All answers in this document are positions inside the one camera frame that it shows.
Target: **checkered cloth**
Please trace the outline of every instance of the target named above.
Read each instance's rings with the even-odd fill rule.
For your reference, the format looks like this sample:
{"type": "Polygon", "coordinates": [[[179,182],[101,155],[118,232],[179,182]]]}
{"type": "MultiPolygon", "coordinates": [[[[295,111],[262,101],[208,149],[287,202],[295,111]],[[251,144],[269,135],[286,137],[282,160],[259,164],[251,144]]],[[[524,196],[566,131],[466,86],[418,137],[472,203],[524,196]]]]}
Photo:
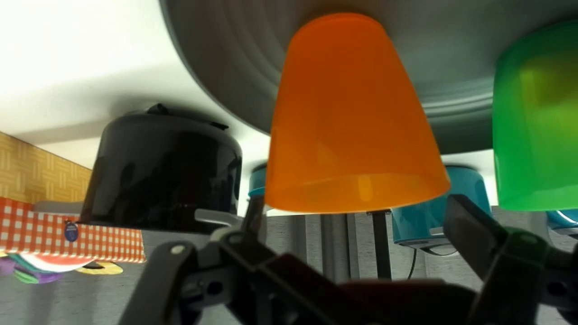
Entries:
{"type": "Polygon", "coordinates": [[[35,212],[31,203],[0,198],[0,250],[38,256],[71,256],[110,261],[145,261],[143,232],[138,229],[78,225],[78,240],[65,227],[78,214],[35,212]]]}

